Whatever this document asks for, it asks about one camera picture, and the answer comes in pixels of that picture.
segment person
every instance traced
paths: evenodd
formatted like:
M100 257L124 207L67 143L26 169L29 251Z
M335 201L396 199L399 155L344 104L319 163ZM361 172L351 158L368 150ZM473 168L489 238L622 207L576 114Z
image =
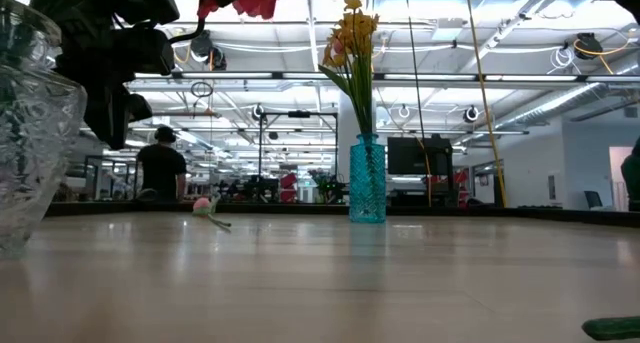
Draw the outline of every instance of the person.
M629 193L629 211L640 212L640 138L622 163L622 176Z
M155 138L157 144L146 146L138 153L138 162L142 163L143 170L142 189L154 190L156 201L181 201L187 180L187 163L182 154L171 147L176 135L173 129L160 127Z

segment desk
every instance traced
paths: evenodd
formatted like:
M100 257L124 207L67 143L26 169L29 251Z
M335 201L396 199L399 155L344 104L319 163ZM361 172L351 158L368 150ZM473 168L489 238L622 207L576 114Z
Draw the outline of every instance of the desk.
M640 233L516 218L55 217L0 262L0 342L583 343L640 312Z

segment green object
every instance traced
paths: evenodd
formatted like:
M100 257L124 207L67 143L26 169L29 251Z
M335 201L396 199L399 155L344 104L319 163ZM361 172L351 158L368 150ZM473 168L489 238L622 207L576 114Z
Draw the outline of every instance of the green object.
M622 163L621 169L629 199L640 201L640 139L636 142L631 155Z
M593 319L582 330L597 341L640 338L640 316Z
M211 212L210 207L202 207L202 208L194 209L193 215L198 217L206 217L209 215L210 212Z

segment green leaf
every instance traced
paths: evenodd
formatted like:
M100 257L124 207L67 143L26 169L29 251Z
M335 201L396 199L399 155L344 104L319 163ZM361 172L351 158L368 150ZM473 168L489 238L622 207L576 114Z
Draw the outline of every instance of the green leaf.
M325 66L318 65L318 69L320 69L320 72L322 72L329 79L331 79L331 81L335 83L338 86L338 88L340 88L346 95L351 96L346 79L342 78L340 75L338 75L338 73L332 71L331 69Z

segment yellow cable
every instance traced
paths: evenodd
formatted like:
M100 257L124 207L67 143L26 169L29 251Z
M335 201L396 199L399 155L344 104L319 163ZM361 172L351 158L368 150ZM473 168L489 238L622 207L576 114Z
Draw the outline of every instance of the yellow cable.
M427 166L427 189L429 194L429 208L431 208L431 167L429 166L429 156L427 155L427 150L424 148L424 144L422 144L422 141L418 137L416 137L416 140L418 141L418 144L420 144L420 148L422 148L422 151L424 152L424 164Z
M482 63L480 62L480 53L478 52L478 37L476 35L476 25L473 20L473 8L471 7L471 0L467 0L467 6L469 8L469 21L471 22L471 33L473 35L473 47L476 54L476 61L478 63L478 78L480 79L480 89L482 90L482 103L484 104L484 112L487 117L487 128L489 129L489 140L491 140L491 148L493 149L493 157L496 161L496 168L498 169L498 182L500 183L500 192L502 193L502 205L507 207L507 193L504 189L504 179L502 177L502 165L500 164L500 156L498 155L498 146L496 139L493 135L493 127L491 127L491 113L489 111L489 104L487 103L487 92L485 90L484 75L482 74Z
M610 51L606 51L606 52L592 52L592 51L588 51L586 49L582 49L580 47L578 47L578 42L580 42L580 39L576 39L573 42L573 47L577 50L579 50L582 53L586 53L586 54L591 54L591 55L597 55L597 56L603 56L603 55L609 55L609 54L613 54L613 53L618 53L621 50L624 50L627 48L627 46L629 46L629 40L627 39L627 42L620 48L616 48L616 49L612 49Z
M604 56L598 56L598 58L600 58L600 60L602 61L602 64L604 64L604 67L607 68L607 71L609 71L609 74L615 75L615 73L613 73L613 70L611 70L611 67L609 67L609 64L607 63L607 61L604 59Z
M173 50L173 56L179 63L186 64L189 61L189 58L191 58L191 43L189 43L189 45L187 46L187 57L184 60L178 57L175 49Z

